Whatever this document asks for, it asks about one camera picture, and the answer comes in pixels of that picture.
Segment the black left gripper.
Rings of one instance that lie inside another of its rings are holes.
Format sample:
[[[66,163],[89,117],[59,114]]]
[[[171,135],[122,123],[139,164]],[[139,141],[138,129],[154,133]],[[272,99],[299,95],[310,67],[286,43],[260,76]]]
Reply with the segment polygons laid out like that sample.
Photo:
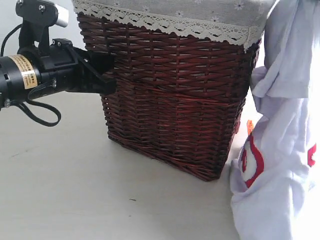
[[[117,81],[105,77],[114,67],[115,57],[106,52],[83,50],[66,38],[55,38],[49,46],[49,55],[40,57],[37,69],[42,93],[90,93],[111,95]]]

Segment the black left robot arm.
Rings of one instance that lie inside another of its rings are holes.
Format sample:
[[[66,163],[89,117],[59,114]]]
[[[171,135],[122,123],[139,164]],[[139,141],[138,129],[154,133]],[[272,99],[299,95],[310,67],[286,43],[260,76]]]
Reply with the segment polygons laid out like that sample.
[[[0,106],[64,91],[113,94],[116,80],[104,75],[113,66],[112,55],[77,48],[65,38],[53,40],[48,56],[40,56],[35,46],[26,47],[0,58]]]

